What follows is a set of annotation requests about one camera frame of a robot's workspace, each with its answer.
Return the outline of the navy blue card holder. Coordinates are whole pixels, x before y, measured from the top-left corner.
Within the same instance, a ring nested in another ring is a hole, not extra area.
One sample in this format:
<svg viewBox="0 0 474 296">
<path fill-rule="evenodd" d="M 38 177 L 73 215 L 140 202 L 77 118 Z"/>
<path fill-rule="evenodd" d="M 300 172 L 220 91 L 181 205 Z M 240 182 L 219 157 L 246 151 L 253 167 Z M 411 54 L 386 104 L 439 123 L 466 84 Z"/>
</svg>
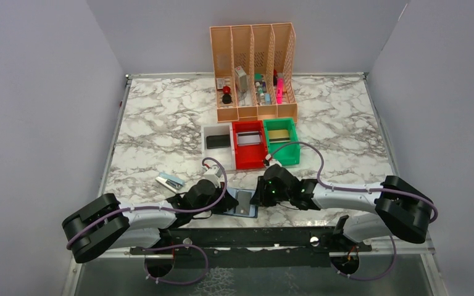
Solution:
<svg viewBox="0 0 474 296">
<path fill-rule="evenodd" d="M 257 218 L 259 208 L 251 203 L 256 191 L 229 187 L 221 206 L 212 209 L 215 215 L 237 216 L 241 218 Z"/>
</svg>

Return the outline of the black gold-lined card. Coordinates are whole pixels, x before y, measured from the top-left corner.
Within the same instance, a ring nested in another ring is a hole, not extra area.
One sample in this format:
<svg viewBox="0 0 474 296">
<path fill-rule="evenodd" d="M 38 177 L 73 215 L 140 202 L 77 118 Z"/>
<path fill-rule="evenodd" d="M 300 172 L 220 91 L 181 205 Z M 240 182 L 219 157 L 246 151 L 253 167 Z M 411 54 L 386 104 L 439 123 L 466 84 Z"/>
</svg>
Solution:
<svg viewBox="0 0 474 296">
<path fill-rule="evenodd" d="M 206 137 L 206 149 L 219 149 L 231 147 L 229 134 L 210 135 Z"/>
</svg>

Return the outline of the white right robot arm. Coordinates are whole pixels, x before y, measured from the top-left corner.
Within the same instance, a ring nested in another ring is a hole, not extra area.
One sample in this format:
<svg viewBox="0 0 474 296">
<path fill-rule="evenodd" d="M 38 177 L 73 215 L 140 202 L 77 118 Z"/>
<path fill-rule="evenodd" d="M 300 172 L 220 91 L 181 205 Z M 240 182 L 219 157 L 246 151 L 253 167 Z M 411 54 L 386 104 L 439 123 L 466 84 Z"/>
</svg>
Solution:
<svg viewBox="0 0 474 296">
<path fill-rule="evenodd" d="M 331 235 L 333 246 L 346 251 L 355 243 L 381 236 L 422 244 L 438 216 L 433 201 L 398 176 L 381 183 L 332 184 L 316 178 L 297 179 L 280 165 L 258 177 L 251 204 L 272 207 L 287 201 L 299 210 L 346 209 L 360 216 L 342 217 Z"/>
</svg>

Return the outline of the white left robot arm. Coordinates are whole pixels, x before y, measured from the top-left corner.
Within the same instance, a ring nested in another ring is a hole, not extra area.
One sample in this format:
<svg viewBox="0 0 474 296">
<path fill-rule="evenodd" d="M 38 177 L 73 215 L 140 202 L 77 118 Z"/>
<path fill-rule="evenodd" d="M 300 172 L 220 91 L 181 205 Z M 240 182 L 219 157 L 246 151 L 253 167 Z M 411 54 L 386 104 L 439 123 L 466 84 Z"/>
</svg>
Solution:
<svg viewBox="0 0 474 296">
<path fill-rule="evenodd" d="M 104 194 L 68 216 L 62 229 L 77 263 L 123 247 L 162 253 L 169 245 L 166 230 L 184 226 L 200 213 L 225 213 L 238 204 L 224 183 L 202 179 L 158 203 L 122 203 L 114 194 Z"/>
</svg>

